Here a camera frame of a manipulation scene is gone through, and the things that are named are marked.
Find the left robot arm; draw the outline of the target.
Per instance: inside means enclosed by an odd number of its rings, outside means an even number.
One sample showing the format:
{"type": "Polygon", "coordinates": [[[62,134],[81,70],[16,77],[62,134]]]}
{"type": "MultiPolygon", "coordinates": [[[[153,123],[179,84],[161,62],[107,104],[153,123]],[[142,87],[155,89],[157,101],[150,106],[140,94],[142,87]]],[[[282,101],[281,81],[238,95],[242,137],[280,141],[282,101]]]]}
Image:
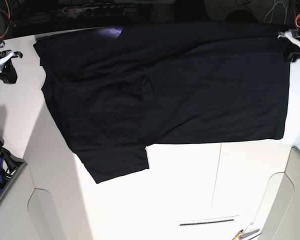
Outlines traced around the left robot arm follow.
{"type": "Polygon", "coordinates": [[[283,58],[290,63],[300,59],[300,0],[295,4],[297,11],[294,12],[294,27],[285,31],[279,31],[277,38],[287,39],[286,47],[283,53],[283,58]]]}

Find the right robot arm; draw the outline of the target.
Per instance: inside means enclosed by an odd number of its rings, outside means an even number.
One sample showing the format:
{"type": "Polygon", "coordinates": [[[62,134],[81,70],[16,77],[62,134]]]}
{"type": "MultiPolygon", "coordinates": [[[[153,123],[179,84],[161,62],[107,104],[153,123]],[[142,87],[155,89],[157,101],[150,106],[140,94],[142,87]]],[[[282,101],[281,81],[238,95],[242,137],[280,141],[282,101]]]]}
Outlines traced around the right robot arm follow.
{"type": "Polygon", "coordinates": [[[8,85],[15,84],[18,79],[12,59],[23,57],[20,51],[3,50],[5,47],[4,39],[9,35],[10,29],[16,26],[12,21],[12,16],[12,2],[0,0],[0,80],[8,85]]]}

